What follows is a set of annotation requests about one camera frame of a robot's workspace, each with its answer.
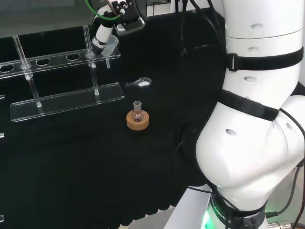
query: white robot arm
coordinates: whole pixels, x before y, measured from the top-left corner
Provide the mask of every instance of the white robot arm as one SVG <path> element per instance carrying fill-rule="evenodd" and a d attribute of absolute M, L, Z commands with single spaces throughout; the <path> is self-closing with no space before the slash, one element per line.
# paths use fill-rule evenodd
<path fill-rule="evenodd" d="M 108 41 L 113 26 L 117 24 L 116 30 L 119 36 L 144 28 L 145 22 L 139 15 L 137 6 L 132 0 L 107 0 L 107 5 L 98 10 L 98 14 L 106 18 L 118 20 L 103 20 L 95 16 L 93 24 L 98 27 L 95 37 L 92 39 L 92 51 L 100 54 Z"/>
<path fill-rule="evenodd" d="M 225 212 L 229 218 L 227 228 L 268 229 L 267 220 L 255 216 L 264 217 L 264 206 L 272 191 L 304 159 L 304 136 L 285 111 L 305 128 L 305 97 L 289 97 L 298 82 L 300 63 L 279 63 L 277 68 L 264 69 L 259 61 L 268 62 L 268 57 L 280 60 L 296 52 L 303 55 L 304 0 L 223 3 L 226 50 L 232 53 L 223 93 L 242 104 L 217 103 L 198 138 L 196 156 L 203 174 L 217 186 L 221 196 L 245 214 L 235 218 L 241 221 L 240 227 L 233 226 L 233 215 L 242 214 L 233 209 L 231 213 L 221 211 L 212 196 L 208 211 L 213 225 L 206 228 L 226 228 Z M 250 62 L 256 58 L 258 62 L 237 69 L 242 66 L 240 57 Z M 270 120 L 245 112 L 245 105 L 252 104 L 252 108 L 262 106 L 278 115 Z"/>

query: clear acrylic rack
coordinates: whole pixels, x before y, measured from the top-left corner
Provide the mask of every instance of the clear acrylic rack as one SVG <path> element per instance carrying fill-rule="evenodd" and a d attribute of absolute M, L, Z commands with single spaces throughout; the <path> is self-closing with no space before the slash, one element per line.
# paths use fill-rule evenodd
<path fill-rule="evenodd" d="M 0 63 L 0 79 L 24 75 L 29 83 L 33 99 L 12 103 L 10 105 L 11 121 L 24 121 L 124 98 L 124 93 L 119 83 L 99 86 L 96 76 L 96 62 L 106 61 L 107 68 L 110 68 L 110 60 L 120 57 L 121 54 L 117 48 L 118 38 L 111 35 L 103 52 L 100 55 L 95 55 L 91 51 L 91 40 L 87 25 L 83 26 L 83 32 L 86 49 L 28 59 L 24 55 L 18 36 L 12 37 L 20 59 Z M 85 63 L 90 68 L 92 88 L 39 97 L 33 80 L 33 73 Z"/>

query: white floor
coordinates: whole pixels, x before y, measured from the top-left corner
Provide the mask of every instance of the white floor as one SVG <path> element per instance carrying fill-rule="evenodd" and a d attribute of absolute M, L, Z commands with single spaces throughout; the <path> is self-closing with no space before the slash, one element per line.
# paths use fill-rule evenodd
<path fill-rule="evenodd" d="M 170 13 L 170 7 L 171 7 L 170 3 L 155 5 L 154 15 Z M 148 6 L 147 7 L 147 16 L 152 16 L 152 15 L 153 15 L 153 6 Z"/>

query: table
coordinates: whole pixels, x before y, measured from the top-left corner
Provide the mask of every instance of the table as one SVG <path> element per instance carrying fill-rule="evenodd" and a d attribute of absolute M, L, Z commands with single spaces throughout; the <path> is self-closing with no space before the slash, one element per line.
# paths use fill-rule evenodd
<path fill-rule="evenodd" d="M 182 58 L 180 16 L 161 15 L 143 31 L 120 38 L 121 57 L 110 70 L 98 64 L 99 85 L 119 82 L 121 101 L 11 123 L 10 103 L 31 99 L 31 93 L 22 76 L 0 81 L 0 227 L 117 229 L 176 206 L 188 185 L 203 185 L 177 159 L 174 139 L 185 123 L 214 106 L 225 67 L 208 25 L 192 12 L 186 18 L 187 47 L 210 46 Z M 84 48 L 82 27 L 20 41 L 27 57 Z M 0 62 L 17 59 L 11 38 L 0 40 L 0 50 Z M 152 85 L 125 88 L 140 77 L 151 78 Z M 92 86 L 87 65 L 37 73 L 34 80 L 40 96 Z M 304 87 L 295 93 L 305 95 Z M 141 133 L 126 126 L 135 100 L 150 115 Z"/>

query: green led light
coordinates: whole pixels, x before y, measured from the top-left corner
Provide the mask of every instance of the green led light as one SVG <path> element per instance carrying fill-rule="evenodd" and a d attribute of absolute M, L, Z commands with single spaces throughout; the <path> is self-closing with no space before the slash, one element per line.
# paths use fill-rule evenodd
<path fill-rule="evenodd" d="M 216 229 L 208 211 L 206 211 L 203 216 L 201 229 Z"/>
<path fill-rule="evenodd" d="M 203 216 L 203 220 L 202 220 L 202 226 L 201 228 L 205 228 L 206 223 L 209 221 L 210 219 L 210 215 L 209 213 L 206 211 L 204 216 Z"/>

